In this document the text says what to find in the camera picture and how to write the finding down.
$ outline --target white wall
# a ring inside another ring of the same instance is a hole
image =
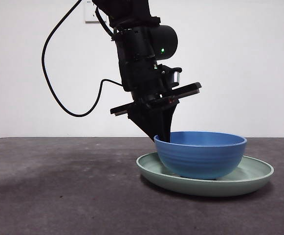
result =
[[[75,0],[0,0],[0,137],[145,136],[109,109],[131,95],[105,84],[96,110],[70,117],[53,99],[41,68],[44,41]],[[201,82],[181,100],[172,130],[284,137],[284,0],[150,0],[151,13],[179,38],[170,67],[181,85]],[[102,78],[120,81],[116,48],[79,6],[49,44],[54,89],[74,112],[96,98]]]

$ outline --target wall outlet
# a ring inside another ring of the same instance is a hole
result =
[[[84,2],[84,16],[85,16],[85,23],[99,23],[96,14],[96,5],[91,0],[86,0]],[[103,20],[107,22],[107,15],[99,11],[100,15],[102,16]]]

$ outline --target light green plate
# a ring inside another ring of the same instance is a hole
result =
[[[162,188],[197,196],[237,196],[256,191],[268,183],[274,172],[264,161],[243,156],[238,167],[230,174],[216,180],[183,178],[170,172],[158,154],[149,153],[136,160],[142,175]]]

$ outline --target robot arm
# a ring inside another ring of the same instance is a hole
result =
[[[196,82],[173,90],[179,85],[182,69],[157,63],[174,55],[178,44],[176,32],[160,25],[159,17],[151,16],[148,0],[93,2],[109,17],[122,85],[133,98],[132,103],[111,109],[111,114],[128,114],[152,140],[159,135],[162,141],[169,142],[172,116],[179,99],[197,94],[201,88]]]

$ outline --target ribbed bowl surface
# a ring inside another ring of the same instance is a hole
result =
[[[215,179],[240,163],[247,140],[218,132],[171,132],[171,141],[154,138],[160,160],[175,174],[193,179]]]

